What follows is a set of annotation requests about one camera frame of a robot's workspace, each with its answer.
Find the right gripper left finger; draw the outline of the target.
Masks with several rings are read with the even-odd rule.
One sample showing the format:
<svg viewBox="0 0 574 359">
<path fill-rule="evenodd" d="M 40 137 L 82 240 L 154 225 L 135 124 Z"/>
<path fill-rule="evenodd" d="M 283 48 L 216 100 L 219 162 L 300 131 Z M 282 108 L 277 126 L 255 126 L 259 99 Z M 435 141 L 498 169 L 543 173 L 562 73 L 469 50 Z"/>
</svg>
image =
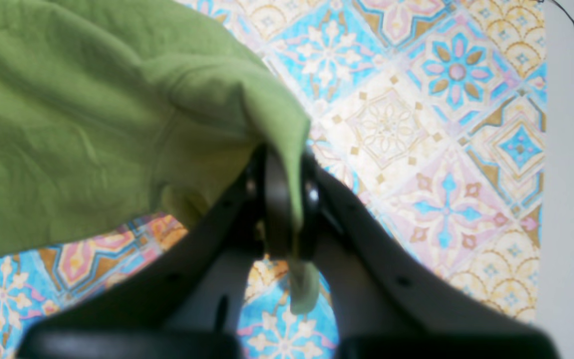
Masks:
<svg viewBox="0 0 574 359">
<path fill-rule="evenodd" d="M 20 359 L 241 359 L 249 270 L 291 250 L 287 176 L 260 146 L 182 241 L 102 295 L 33 325 Z"/>
</svg>

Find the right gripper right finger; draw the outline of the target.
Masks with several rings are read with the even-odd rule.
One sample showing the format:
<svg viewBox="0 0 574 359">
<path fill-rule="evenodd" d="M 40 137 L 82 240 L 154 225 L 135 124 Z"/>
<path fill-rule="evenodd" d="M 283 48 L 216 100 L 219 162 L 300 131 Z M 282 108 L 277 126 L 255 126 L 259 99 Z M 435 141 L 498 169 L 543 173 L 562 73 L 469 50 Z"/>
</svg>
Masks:
<svg viewBox="0 0 574 359">
<path fill-rule="evenodd" d="M 358 197 L 300 161 L 304 223 L 298 259 L 312 262 L 333 298 L 335 359 L 557 359 L 539 329 L 456 290 L 413 259 Z"/>
</svg>

